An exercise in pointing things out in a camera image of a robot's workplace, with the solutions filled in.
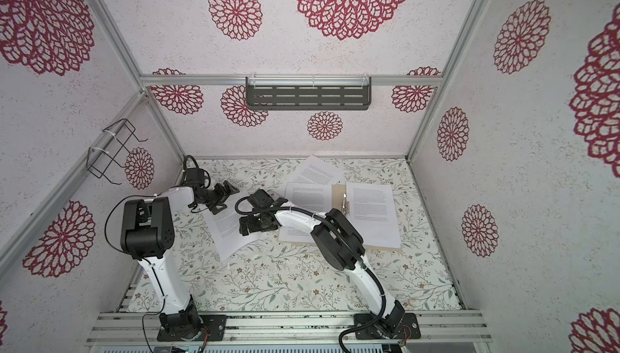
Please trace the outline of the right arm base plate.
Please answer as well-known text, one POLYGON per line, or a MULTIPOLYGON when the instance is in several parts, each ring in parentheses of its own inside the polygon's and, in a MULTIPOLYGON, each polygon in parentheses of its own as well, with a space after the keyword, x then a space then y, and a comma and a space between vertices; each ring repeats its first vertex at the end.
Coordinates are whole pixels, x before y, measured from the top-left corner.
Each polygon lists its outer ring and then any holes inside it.
POLYGON ((385 319, 382 319, 371 327, 356 331, 355 337, 357 340, 419 339, 421 338, 421 330, 416 315, 414 313, 405 313, 400 324, 397 326, 389 325, 385 319))

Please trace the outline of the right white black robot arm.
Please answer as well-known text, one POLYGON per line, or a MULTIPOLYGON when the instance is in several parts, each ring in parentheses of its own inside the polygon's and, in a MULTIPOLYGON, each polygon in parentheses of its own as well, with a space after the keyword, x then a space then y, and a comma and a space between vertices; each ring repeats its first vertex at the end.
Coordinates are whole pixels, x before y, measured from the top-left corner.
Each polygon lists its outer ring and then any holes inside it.
POLYGON ((377 277, 363 246, 363 237, 339 209, 326 213, 313 212, 280 197, 278 199, 259 189, 236 202, 240 234, 268 232, 293 228, 311 235, 325 261, 344 272, 365 299, 370 318, 358 326, 342 331, 338 344, 342 351, 350 349, 345 337, 353 333, 374 331, 381 338, 395 338, 400 332, 405 309, 387 291, 377 277))

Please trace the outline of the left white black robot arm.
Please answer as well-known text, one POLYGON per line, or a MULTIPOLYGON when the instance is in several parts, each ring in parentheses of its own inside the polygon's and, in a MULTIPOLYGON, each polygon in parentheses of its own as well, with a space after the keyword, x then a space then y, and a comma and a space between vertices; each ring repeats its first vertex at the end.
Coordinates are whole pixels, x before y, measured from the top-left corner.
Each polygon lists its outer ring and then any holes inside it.
POLYGON ((206 210, 217 215, 237 193, 239 189, 227 181, 213 185, 209 173, 194 156, 187 155, 178 185, 158 196, 127 196, 114 206, 123 209, 119 246, 114 249, 131 256, 152 280, 161 304, 154 314, 160 322, 160 341, 208 339, 208 327, 174 260, 173 214, 189 209, 192 214, 206 210))

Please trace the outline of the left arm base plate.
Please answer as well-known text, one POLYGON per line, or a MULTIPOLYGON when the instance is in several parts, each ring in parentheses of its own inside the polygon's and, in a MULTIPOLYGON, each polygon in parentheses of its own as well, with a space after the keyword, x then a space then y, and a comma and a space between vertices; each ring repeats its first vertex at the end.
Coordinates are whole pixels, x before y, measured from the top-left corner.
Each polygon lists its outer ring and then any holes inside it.
POLYGON ((197 325, 162 326, 157 341, 164 342, 219 342, 224 338, 228 317, 226 315, 200 315, 197 325))

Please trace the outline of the brown cardboard folder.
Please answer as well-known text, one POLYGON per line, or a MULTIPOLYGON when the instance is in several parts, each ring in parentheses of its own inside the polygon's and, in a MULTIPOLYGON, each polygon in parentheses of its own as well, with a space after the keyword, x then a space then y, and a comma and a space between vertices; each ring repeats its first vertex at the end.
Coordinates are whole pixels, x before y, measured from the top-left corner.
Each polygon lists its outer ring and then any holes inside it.
POLYGON ((350 205, 347 199, 347 191, 346 191, 347 184, 332 185, 332 208, 340 209, 345 214, 346 218, 348 219, 347 215, 350 212, 350 205))

